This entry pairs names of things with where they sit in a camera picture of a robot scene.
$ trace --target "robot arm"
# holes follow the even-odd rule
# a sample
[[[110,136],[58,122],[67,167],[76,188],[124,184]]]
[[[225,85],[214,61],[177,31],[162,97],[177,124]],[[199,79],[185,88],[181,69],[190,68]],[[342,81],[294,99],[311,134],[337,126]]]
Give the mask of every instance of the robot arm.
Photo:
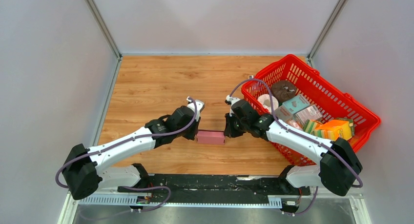
[[[65,161],[65,164],[69,165],[63,166],[62,169],[72,197],[80,200],[97,189],[119,184],[133,186],[142,177],[139,167],[110,167],[131,155],[171,143],[180,136],[194,140],[204,103],[199,100],[193,102],[190,98],[187,98],[187,101],[187,106],[177,108],[173,114],[151,120],[137,131],[120,139],[89,148],[85,148],[83,144],[74,146]],[[192,118],[193,123],[182,130]]]
[[[259,115],[246,101],[227,96],[226,103],[231,105],[226,114],[225,136],[239,137],[245,132],[256,138],[279,143],[311,159],[316,165],[298,167],[288,166],[280,175],[293,187],[324,186],[339,196],[345,196],[355,181],[352,172],[334,155],[339,154],[345,162],[359,174],[362,165],[350,144],[341,138],[336,141],[322,139],[275,120],[271,114]]]

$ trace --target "white wall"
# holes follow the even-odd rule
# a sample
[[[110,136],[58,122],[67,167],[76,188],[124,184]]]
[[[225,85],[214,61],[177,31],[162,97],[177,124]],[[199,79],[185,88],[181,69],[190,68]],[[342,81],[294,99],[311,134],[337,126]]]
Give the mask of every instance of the white wall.
[[[89,145],[116,59],[84,0],[0,0],[0,223],[56,223],[54,181]]]
[[[311,50],[338,0],[95,0],[122,53]]]
[[[358,153],[374,224],[413,223],[413,15],[413,0],[349,0],[315,58],[382,119]]]

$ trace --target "wooden surface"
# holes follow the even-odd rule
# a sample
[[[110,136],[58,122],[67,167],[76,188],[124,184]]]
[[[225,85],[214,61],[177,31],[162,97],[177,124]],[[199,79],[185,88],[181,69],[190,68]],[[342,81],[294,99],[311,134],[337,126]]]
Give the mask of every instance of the wooden surface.
[[[274,56],[127,56],[116,80],[99,144],[130,134],[152,119],[171,114],[186,97],[204,101],[200,129],[224,130],[226,95],[249,75],[279,60]],[[240,89],[236,97],[243,98]],[[116,166],[142,163],[148,173],[279,175],[289,163],[269,143],[226,138],[225,145],[178,138],[131,156]]]

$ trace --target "red plastic basket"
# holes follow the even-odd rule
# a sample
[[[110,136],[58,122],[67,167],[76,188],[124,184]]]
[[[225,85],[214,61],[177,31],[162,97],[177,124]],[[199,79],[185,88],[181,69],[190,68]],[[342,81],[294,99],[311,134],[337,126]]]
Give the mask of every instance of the red plastic basket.
[[[281,60],[259,71],[255,78],[263,80],[269,87],[277,81],[289,80],[298,88],[296,94],[302,94],[311,104],[315,104],[323,115],[322,123],[334,118],[351,118],[354,120],[355,136],[349,142],[357,152],[370,138],[370,134],[379,126],[381,119],[353,99],[348,93],[342,93],[294,55],[287,55]],[[257,101],[260,95],[267,93],[266,88],[249,81],[242,86],[242,93],[254,109],[260,114],[268,112]],[[314,164],[307,157],[278,143],[272,143],[291,164],[305,166]]]

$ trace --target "pink object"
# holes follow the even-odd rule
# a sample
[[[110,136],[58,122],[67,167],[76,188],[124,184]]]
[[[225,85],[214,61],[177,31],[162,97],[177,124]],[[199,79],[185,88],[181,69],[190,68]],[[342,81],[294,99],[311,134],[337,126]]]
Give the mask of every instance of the pink object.
[[[224,144],[225,136],[223,131],[199,130],[197,133],[197,143],[204,144]]]

